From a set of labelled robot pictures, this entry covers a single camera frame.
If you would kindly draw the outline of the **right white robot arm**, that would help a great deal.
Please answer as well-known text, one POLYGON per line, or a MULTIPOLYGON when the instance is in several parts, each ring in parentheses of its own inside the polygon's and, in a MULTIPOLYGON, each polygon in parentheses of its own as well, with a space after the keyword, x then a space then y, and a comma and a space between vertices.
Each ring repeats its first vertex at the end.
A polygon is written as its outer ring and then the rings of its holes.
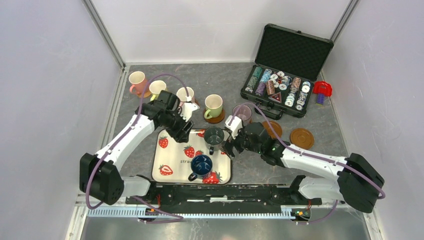
POLYGON ((316 175, 299 177, 295 187, 289 189, 289 199, 302 204, 307 199, 332 199, 343 201, 352 208, 371 213, 377 200, 385 194, 384 178, 360 154, 348 157, 330 156, 313 152, 293 143, 273 139, 259 122, 242 126, 233 121, 225 124, 229 138, 222 150, 231 158, 234 151, 239 154, 250 151, 260 155, 271 166, 298 169, 316 175))

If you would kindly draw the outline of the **purple mug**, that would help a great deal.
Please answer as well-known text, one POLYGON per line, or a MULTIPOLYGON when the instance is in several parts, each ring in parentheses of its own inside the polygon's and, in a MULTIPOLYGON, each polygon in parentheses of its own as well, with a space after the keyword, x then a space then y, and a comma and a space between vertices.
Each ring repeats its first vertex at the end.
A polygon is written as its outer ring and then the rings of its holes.
POLYGON ((240 118, 244 126, 252 123, 252 114, 251 108, 247 105, 236 105, 232 110, 232 115, 240 118))

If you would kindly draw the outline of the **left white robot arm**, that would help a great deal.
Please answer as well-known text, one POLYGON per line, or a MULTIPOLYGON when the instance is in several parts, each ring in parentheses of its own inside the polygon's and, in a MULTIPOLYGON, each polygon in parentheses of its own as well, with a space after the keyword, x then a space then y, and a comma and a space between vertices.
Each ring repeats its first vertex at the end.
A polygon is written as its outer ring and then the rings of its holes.
POLYGON ((199 110, 194 101, 181 102, 173 93, 161 91, 158 98, 142 103, 125 128, 94 154, 85 153, 79 161, 79 189, 88 200, 93 197, 113 205, 121 197, 137 196, 153 203, 157 190, 144 176, 122 177, 120 170, 136 147, 157 128, 166 130, 177 143, 187 143, 194 125, 191 117, 199 110))

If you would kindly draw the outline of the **grey mug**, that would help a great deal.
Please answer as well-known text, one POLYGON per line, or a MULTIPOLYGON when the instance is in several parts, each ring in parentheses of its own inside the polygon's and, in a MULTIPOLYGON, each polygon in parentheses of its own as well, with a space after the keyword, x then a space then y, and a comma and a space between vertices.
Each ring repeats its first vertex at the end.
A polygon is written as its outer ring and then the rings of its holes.
POLYGON ((224 142, 228 139, 229 133, 217 126, 208 127, 204 131, 204 142, 206 144, 208 154, 213 156, 215 152, 221 151, 224 142))

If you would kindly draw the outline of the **dark wooden coaster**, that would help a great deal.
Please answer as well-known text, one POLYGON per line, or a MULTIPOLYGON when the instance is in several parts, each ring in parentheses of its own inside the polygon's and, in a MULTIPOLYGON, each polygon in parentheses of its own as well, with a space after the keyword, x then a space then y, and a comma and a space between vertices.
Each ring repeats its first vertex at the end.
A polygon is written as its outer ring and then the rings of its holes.
POLYGON ((272 138, 272 139, 277 139, 277 138, 281 138, 283 135, 283 129, 280 126, 279 123, 277 123, 276 121, 270 121, 270 124, 268 124, 267 121, 263 121, 261 124, 263 125, 263 127, 266 129, 268 135, 272 138))
POLYGON ((212 118, 206 119, 206 117, 204 116, 203 118, 207 123, 218 124, 218 123, 222 122, 225 119, 225 117, 226 117, 226 113, 225 113, 225 110, 223 109, 221 111, 220 115, 217 116, 217 117, 212 117, 212 118))
POLYGON ((313 134, 305 128, 296 128, 290 133, 290 142, 302 149, 310 149, 314 143, 315 138, 313 134))

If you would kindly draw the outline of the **light cork coaster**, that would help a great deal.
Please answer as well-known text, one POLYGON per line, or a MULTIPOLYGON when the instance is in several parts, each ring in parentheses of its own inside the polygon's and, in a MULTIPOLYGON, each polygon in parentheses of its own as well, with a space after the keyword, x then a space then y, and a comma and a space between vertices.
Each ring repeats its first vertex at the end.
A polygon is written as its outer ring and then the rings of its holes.
POLYGON ((152 95, 152 93, 150 91, 146 91, 145 93, 137 92, 136 95, 139 98, 148 98, 148 97, 150 97, 152 95))

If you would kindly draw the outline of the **light green mug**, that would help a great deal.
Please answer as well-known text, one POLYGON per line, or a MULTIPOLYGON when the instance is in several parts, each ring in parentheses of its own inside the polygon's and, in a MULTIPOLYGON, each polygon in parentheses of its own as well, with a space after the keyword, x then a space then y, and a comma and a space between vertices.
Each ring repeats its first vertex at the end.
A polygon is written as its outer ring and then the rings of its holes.
POLYGON ((217 118, 223 109, 223 99, 220 95, 211 94, 205 98, 205 112, 203 114, 206 120, 217 118))

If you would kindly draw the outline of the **pale pink mug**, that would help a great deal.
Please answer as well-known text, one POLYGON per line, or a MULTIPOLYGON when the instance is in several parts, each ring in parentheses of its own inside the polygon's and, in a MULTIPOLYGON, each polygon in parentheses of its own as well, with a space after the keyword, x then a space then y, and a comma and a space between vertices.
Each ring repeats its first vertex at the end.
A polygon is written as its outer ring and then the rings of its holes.
POLYGON ((187 102, 187 94, 190 96, 192 103, 196 102, 194 90, 191 87, 181 87, 176 92, 176 96, 180 100, 180 106, 187 102))

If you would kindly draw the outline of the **yellow mug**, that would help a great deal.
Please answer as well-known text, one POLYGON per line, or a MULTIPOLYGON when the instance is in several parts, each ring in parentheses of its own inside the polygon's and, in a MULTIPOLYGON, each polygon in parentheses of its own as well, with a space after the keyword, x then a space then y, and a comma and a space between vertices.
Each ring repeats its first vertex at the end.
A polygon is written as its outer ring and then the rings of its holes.
POLYGON ((149 91, 151 93, 150 101, 155 100, 161 93, 161 91, 167 91, 167 84, 163 80, 155 80, 149 85, 149 91))

